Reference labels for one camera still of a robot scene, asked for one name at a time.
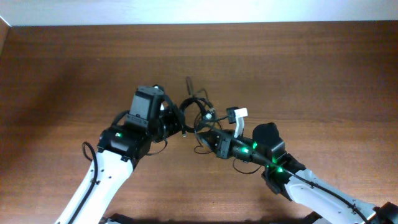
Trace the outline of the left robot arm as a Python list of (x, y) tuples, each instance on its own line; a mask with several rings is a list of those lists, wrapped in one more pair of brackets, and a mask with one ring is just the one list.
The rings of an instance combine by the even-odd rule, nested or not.
[(184, 132), (183, 117), (161, 86), (139, 86), (129, 110), (118, 114), (99, 137), (90, 168), (57, 223), (99, 223), (116, 192), (152, 143)]

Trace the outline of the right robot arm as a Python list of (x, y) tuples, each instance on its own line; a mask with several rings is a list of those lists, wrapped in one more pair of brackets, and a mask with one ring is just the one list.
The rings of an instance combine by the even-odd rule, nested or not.
[(311, 209), (318, 215), (315, 223), (397, 223), (397, 205), (387, 202), (378, 207), (345, 194), (286, 152), (274, 123), (256, 126), (251, 138), (216, 128), (197, 136), (222, 159), (234, 157), (263, 166), (268, 188)]

